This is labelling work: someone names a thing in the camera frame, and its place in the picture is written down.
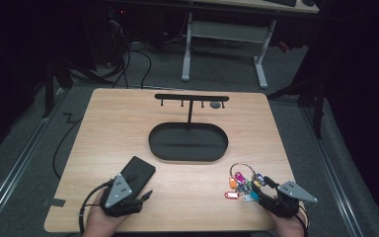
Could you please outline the black keyboard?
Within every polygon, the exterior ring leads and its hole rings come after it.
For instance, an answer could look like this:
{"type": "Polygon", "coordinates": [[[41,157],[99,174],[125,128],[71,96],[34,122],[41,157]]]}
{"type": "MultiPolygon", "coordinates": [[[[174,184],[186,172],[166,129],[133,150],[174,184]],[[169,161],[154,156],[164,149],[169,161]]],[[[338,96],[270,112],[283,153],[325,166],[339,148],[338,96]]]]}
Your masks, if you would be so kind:
{"type": "Polygon", "coordinates": [[[279,4],[287,7],[296,7],[297,0],[264,0],[273,4],[279,4]]]}

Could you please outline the person's left hand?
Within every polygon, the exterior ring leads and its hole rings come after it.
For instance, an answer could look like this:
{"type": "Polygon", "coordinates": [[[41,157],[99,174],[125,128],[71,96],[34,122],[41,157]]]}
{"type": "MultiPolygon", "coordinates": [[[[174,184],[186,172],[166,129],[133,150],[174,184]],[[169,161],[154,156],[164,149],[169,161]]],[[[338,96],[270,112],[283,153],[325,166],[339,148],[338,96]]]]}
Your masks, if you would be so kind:
{"type": "Polygon", "coordinates": [[[85,230],[82,237],[113,237],[126,220],[126,216],[111,217],[107,216],[99,207],[103,191],[100,191],[94,200],[94,206],[89,210],[85,230]]]}

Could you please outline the white-legged desk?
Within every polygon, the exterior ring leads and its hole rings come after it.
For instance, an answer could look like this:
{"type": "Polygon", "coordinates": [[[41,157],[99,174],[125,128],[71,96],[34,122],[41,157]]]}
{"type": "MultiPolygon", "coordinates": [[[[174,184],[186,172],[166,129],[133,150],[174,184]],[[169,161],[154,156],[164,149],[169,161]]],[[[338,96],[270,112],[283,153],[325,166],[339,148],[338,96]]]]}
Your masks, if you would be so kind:
{"type": "MultiPolygon", "coordinates": [[[[266,13],[287,13],[299,14],[300,16],[317,15],[320,11],[315,4],[308,7],[303,4],[302,0],[297,0],[296,7],[287,7],[279,4],[273,4],[264,0],[188,0],[191,7],[195,6],[223,6],[230,7],[234,10],[236,7],[246,10],[262,10],[266,13]]],[[[259,85],[262,89],[267,88],[267,81],[263,68],[265,53],[271,40],[276,25],[276,17],[272,17],[265,26],[248,26],[231,23],[219,23],[211,20],[195,20],[192,13],[187,14],[187,35],[186,51],[183,61],[182,80],[187,82],[190,79],[191,65],[191,40],[193,38],[211,39],[211,40],[231,40],[240,42],[259,43],[262,48],[259,54],[253,57],[256,68],[259,85]]]]}

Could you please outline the person's right hand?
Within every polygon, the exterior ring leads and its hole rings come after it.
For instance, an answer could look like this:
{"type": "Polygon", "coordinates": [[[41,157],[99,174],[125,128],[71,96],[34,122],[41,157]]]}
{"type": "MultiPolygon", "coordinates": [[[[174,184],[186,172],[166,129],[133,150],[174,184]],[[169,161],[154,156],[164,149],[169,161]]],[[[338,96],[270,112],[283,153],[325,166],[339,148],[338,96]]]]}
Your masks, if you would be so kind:
{"type": "Polygon", "coordinates": [[[306,223],[306,218],[303,213],[299,212],[296,217],[289,219],[278,217],[269,210],[266,213],[272,220],[279,237],[304,237],[303,225],[306,223]]]}

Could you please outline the black smartphone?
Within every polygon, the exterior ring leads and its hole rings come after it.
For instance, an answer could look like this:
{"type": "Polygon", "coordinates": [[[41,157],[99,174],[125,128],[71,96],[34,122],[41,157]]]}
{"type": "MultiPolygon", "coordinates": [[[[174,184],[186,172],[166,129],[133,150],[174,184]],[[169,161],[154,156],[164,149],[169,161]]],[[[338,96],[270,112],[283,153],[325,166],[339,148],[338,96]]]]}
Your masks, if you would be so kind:
{"type": "Polygon", "coordinates": [[[156,168],[153,165],[133,156],[120,172],[123,177],[138,176],[138,179],[129,185],[132,193],[126,200],[136,199],[155,172],[156,168]]]}

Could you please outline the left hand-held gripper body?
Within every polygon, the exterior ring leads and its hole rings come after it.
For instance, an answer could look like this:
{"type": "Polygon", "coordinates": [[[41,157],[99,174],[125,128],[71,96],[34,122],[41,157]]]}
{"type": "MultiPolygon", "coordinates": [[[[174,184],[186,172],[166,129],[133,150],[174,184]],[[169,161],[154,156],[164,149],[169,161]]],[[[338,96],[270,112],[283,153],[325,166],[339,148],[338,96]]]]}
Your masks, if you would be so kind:
{"type": "Polygon", "coordinates": [[[121,217],[142,210],[143,200],[132,199],[133,191],[122,174],[115,176],[109,186],[104,190],[100,207],[107,216],[121,217]]]}

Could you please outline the black metal stand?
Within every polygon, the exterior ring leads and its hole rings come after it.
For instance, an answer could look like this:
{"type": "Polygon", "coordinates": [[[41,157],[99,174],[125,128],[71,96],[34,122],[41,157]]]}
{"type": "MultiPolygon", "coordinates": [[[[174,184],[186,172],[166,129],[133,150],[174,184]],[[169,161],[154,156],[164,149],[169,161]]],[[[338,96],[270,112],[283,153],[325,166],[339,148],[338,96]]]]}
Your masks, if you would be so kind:
{"type": "Polygon", "coordinates": [[[321,125],[324,115],[326,81],[322,77],[313,77],[299,82],[293,82],[289,86],[278,90],[266,97],[275,100],[284,95],[298,95],[297,105],[299,107],[314,107],[312,128],[318,138],[322,138],[321,125]]]}
{"type": "Polygon", "coordinates": [[[82,75],[101,84],[109,84],[109,81],[102,76],[91,72],[85,67],[74,63],[73,61],[59,56],[53,55],[49,58],[45,66],[45,100],[43,116],[48,118],[55,107],[54,81],[57,81],[62,89],[70,90],[73,86],[73,79],[70,70],[74,69],[82,75]]]}

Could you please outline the metal floor rail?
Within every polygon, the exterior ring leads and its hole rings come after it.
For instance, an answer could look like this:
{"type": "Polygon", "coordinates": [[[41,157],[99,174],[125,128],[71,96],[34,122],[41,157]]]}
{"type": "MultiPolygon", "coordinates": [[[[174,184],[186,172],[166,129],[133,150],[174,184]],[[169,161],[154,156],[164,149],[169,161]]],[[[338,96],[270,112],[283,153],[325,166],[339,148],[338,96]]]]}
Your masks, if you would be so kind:
{"type": "Polygon", "coordinates": [[[318,150],[318,157],[320,158],[324,173],[327,177],[328,184],[334,196],[335,202],[337,204],[338,210],[341,214],[341,218],[349,234],[349,237],[364,237],[360,225],[356,219],[354,211],[345,191],[341,185],[341,180],[339,179],[336,170],[332,164],[329,153],[324,145],[321,138],[318,137],[314,130],[313,119],[310,112],[305,108],[299,109],[302,118],[305,120],[307,128],[312,135],[315,146],[318,150]]]}
{"type": "Polygon", "coordinates": [[[68,89],[57,89],[55,103],[46,114],[45,92],[40,90],[34,104],[15,121],[0,145],[0,213],[32,160],[54,111],[68,93],[68,89]]]}

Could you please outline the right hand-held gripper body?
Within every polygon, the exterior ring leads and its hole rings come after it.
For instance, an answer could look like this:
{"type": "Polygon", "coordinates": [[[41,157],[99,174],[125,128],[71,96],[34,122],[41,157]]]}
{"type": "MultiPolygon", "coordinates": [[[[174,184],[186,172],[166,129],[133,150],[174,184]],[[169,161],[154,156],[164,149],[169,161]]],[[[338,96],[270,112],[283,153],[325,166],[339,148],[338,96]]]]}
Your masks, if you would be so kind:
{"type": "Polygon", "coordinates": [[[276,183],[275,190],[276,197],[270,197],[264,193],[265,196],[259,201],[259,205],[278,217],[291,218],[296,215],[301,201],[318,202],[316,197],[293,181],[282,185],[276,183]]]}

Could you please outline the black key stand with tray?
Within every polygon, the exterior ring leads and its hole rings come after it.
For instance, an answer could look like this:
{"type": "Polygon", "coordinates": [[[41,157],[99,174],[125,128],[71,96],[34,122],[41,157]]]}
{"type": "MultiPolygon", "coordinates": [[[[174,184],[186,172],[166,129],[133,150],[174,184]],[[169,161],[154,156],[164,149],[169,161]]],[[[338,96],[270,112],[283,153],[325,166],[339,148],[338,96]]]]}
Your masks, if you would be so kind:
{"type": "Polygon", "coordinates": [[[228,96],[156,94],[155,99],[164,105],[165,100],[189,103],[188,120],[185,122],[162,122],[149,133],[148,142],[151,152],[165,161],[214,162],[220,159],[228,148],[226,132],[216,124],[193,122],[193,103],[217,103],[224,109],[228,96]]]}

